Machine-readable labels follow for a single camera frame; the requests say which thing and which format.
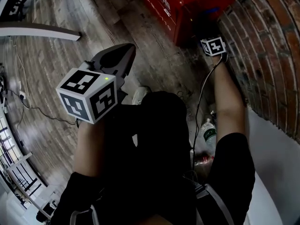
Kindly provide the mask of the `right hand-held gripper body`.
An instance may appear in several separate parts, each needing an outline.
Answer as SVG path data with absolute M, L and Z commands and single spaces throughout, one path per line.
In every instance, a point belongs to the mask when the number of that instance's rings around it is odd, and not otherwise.
M 203 51 L 208 56 L 221 55 L 226 52 L 226 46 L 219 32 L 217 22 L 202 12 L 192 22 L 193 32 Z

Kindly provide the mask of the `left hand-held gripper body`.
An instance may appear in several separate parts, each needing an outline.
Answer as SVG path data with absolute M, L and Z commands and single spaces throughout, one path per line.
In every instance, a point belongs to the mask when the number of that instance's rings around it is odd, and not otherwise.
M 127 96 L 121 87 L 135 56 L 134 44 L 114 45 L 72 68 L 56 87 L 67 114 L 95 124 L 120 104 Z

